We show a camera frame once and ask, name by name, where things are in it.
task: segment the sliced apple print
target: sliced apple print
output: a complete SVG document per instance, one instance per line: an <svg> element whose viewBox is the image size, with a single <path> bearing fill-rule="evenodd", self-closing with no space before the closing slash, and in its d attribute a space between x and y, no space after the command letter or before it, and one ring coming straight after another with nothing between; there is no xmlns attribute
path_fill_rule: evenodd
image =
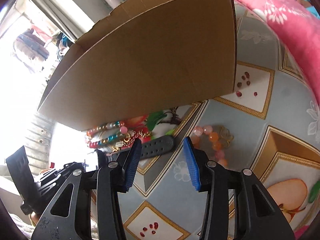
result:
<svg viewBox="0 0 320 240"><path fill-rule="evenodd" d="M288 222L292 220L295 213L304 210L304 208L299 210L308 194L307 186L303 180L288 179L270 186L267 190Z"/></svg>

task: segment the pink cloth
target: pink cloth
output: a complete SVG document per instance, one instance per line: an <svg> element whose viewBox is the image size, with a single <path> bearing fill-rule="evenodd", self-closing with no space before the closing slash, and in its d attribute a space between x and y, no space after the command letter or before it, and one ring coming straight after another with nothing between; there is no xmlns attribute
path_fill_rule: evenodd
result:
<svg viewBox="0 0 320 240"><path fill-rule="evenodd" d="M320 20L296 0L237 0L287 46L320 103Z"/></svg>

